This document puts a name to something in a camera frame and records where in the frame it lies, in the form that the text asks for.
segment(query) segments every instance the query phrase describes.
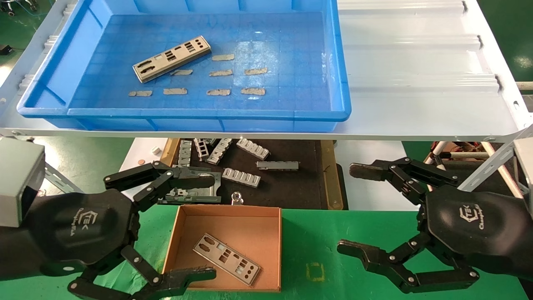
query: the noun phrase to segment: cable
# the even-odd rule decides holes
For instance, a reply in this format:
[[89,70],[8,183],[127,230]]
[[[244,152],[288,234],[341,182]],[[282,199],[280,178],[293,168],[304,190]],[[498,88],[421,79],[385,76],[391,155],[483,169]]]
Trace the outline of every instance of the cable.
[[[54,4],[52,3],[52,0],[48,0],[48,2],[50,3],[50,7],[52,7]],[[27,10],[24,5],[22,5],[22,3],[18,2],[18,1],[15,1],[15,3],[18,3],[20,5],[20,7],[22,7],[27,13],[29,13],[30,15],[34,16],[34,17],[38,17],[40,15],[46,15],[48,14],[48,12],[44,12],[44,13],[40,13],[40,14],[33,14],[31,13],[29,10]]]

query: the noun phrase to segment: logo on robot hand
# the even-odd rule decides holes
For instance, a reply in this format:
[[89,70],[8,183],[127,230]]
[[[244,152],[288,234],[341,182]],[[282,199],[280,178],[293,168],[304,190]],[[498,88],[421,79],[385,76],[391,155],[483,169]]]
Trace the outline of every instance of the logo on robot hand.
[[485,228],[483,211],[477,204],[473,208],[470,205],[463,205],[463,207],[459,208],[459,216],[469,223],[479,220],[479,229],[483,230]]

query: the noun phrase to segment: black work surface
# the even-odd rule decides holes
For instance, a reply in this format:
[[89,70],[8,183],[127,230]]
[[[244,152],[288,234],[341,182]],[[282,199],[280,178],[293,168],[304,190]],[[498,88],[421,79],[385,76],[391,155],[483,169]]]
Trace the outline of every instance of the black work surface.
[[[217,195],[222,204],[231,204],[231,194],[241,192],[244,205],[267,206],[295,209],[327,209],[324,178],[322,176],[322,156],[320,141],[316,140],[252,140],[270,151],[267,161],[299,161],[298,171],[261,171],[255,163],[258,158],[237,147],[238,139],[233,139],[229,149],[213,165],[198,160],[198,152],[192,142],[191,167],[211,168],[213,172],[224,168],[261,176],[258,188],[222,179]],[[209,153],[214,147],[208,146]]]

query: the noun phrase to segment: open cardboard box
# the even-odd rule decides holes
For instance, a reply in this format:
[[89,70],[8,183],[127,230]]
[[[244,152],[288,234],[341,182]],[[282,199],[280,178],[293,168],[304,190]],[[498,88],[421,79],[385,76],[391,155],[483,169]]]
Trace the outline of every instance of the open cardboard box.
[[[208,233],[261,267],[247,286],[192,249]],[[211,266],[213,280],[196,281],[191,290],[281,291],[281,209],[257,206],[182,205],[176,221],[163,272]]]

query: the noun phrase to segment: white metal shelf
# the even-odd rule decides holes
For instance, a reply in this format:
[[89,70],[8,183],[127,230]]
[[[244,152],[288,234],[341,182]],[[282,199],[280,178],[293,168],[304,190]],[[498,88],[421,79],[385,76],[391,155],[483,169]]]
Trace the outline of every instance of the white metal shelf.
[[338,0],[353,113],[332,133],[58,129],[16,104],[73,1],[56,1],[0,88],[0,134],[507,142],[532,122],[476,0]]

